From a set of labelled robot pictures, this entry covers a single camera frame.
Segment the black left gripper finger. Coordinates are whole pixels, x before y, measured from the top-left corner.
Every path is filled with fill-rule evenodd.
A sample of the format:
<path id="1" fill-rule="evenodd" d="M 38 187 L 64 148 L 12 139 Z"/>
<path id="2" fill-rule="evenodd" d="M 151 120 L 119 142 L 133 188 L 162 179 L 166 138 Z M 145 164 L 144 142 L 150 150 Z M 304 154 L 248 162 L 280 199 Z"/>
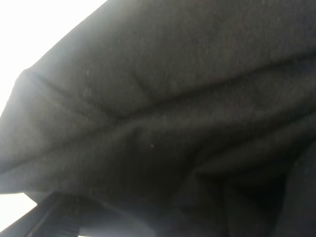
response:
<path id="1" fill-rule="evenodd" d="M 1 237 L 77 237 L 79 202 L 72 195 L 52 193 L 1 231 Z"/>

